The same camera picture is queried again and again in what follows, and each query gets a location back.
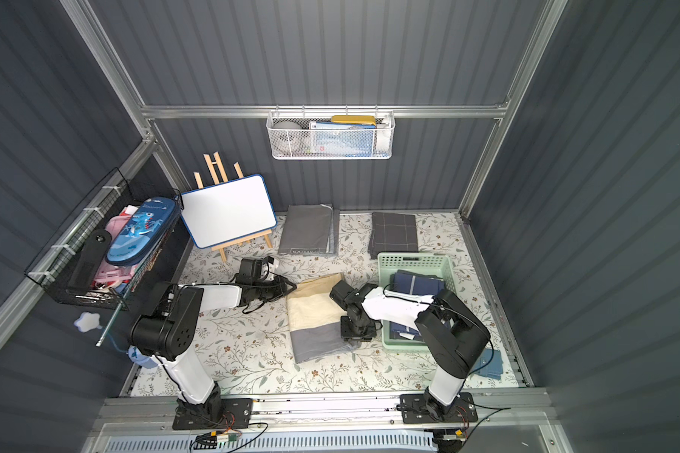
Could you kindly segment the beige and grey pillowcase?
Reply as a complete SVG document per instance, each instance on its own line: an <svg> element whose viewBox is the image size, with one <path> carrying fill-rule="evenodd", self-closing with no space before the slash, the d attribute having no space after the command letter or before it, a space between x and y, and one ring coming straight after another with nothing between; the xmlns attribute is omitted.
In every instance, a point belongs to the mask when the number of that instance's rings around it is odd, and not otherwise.
<svg viewBox="0 0 680 453"><path fill-rule="evenodd" d="M304 281L286 299L290 339L296 364L326 356L349 353L359 347L341 337L341 317L346 314L330 298L334 285L343 279L333 274Z"/></svg>

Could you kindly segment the navy blue striped pillowcase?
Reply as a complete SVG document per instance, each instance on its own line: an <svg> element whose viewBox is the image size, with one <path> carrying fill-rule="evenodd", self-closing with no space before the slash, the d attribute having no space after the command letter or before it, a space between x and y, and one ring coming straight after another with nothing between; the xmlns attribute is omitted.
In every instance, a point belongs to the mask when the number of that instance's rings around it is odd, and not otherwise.
<svg viewBox="0 0 680 453"><path fill-rule="evenodd" d="M386 288L392 292L409 294L410 296L435 296L446 288L446 284L443 279L438 277L399 270L391 276L390 283ZM422 343L420 333L414 328L402 326L395 322L390 322L389 328L391 340Z"/></svg>

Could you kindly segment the dark grey checked pillowcase back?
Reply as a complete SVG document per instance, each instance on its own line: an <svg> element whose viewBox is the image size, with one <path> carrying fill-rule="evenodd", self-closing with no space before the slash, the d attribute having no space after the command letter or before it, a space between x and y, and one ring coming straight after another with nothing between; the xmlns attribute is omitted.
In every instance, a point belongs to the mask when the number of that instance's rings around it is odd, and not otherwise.
<svg viewBox="0 0 680 453"><path fill-rule="evenodd" d="M419 251L417 218L411 214L372 213L368 253L372 260L384 252Z"/></svg>

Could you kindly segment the mint green plastic basket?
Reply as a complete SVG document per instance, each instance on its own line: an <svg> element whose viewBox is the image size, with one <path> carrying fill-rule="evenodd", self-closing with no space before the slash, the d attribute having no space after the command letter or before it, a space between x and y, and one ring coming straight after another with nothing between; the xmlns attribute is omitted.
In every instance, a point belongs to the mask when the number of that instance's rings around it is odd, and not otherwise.
<svg viewBox="0 0 680 453"><path fill-rule="evenodd" d="M449 257L420 254L420 253L381 253L378 256L379 283L386 287L391 276L399 270L414 274L434 276L443 279L447 290L455 294L461 288L453 272L453 262ZM428 353L425 343L391 340L390 328L387 321L383 321L383 346L386 349L402 353Z"/></svg>

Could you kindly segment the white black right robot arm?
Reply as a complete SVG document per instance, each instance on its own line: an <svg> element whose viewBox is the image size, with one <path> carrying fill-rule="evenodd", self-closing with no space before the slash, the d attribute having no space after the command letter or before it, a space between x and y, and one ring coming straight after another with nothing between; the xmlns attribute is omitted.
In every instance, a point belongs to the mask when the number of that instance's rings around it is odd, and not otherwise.
<svg viewBox="0 0 680 453"><path fill-rule="evenodd" d="M492 343L491 334L476 315L450 290L413 296L374 284L354 289L346 281L332 287L330 298L345 314L340 335L345 341L368 342L383 322L393 322L420 333L436 361L436 371L423 399L400 399L399 410L415 423L426 416L441 422L463 403L466 379Z"/></svg>

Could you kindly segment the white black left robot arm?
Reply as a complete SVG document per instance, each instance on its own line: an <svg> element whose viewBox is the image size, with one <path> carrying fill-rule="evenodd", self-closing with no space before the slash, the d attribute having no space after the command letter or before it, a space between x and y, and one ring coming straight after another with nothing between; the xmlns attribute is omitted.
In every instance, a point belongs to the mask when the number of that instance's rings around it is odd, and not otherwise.
<svg viewBox="0 0 680 453"><path fill-rule="evenodd" d="M240 309L250 314L257 301L262 308L297 290L288 277L274 272L275 260L243 259L228 282L179 284L162 282L152 290L152 311L139 315L130 331L130 344L160 367L178 388L177 426L218 426L230 411L221 389L196 354L198 319L206 311Z"/></svg>

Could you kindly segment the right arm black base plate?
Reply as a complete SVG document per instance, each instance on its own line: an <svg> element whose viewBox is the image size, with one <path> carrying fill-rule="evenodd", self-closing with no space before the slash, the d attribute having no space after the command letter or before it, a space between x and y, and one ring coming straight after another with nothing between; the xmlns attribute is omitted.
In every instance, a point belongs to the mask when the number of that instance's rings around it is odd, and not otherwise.
<svg viewBox="0 0 680 453"><path fill-rule="evenodd" d="M437 410L435 413L428 409L425 396L401 394L397 410L402 413L402 420L406 425L451 423L466 426L479 420L476 405L470 393L459 394L449 409Z"/></svg>

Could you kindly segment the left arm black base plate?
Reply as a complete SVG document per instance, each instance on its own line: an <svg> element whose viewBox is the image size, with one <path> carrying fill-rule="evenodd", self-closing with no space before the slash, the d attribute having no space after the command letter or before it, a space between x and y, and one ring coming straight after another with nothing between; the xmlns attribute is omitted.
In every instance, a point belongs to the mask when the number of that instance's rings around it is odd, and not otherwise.
<svg viewBox="0 0 680 453"><path fill-rule="evenodd" d="M252 405L251 398L208 400L198 405L178 398L172 430L241 430L249 426Z"/></svg>

